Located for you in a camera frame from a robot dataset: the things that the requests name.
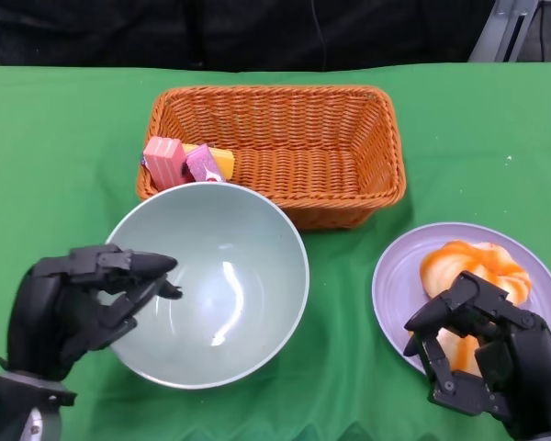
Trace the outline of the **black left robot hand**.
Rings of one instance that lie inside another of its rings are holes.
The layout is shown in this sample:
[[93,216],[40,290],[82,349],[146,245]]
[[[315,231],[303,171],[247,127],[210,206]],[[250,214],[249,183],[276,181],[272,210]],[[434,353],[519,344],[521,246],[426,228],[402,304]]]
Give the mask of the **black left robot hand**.
[[6,358],[0,366],[50,381],[64,380],[86,353],[132,331],[153,298],[179,300],[167,276],[171,256],[114,244],[44,257],[21,279],[11,311]]

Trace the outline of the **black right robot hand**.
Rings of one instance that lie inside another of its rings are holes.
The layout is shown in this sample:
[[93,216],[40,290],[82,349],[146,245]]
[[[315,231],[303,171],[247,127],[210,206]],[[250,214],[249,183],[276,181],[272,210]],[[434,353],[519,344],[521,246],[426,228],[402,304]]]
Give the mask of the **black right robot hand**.
[[[551,440],[551,331],[539,315],[467,271],[406,323],[404,356],[419,356],[429,401],[453,411],[489,413],[514,440]],[[452,370],[437,337],[473,336],[479,375]]]

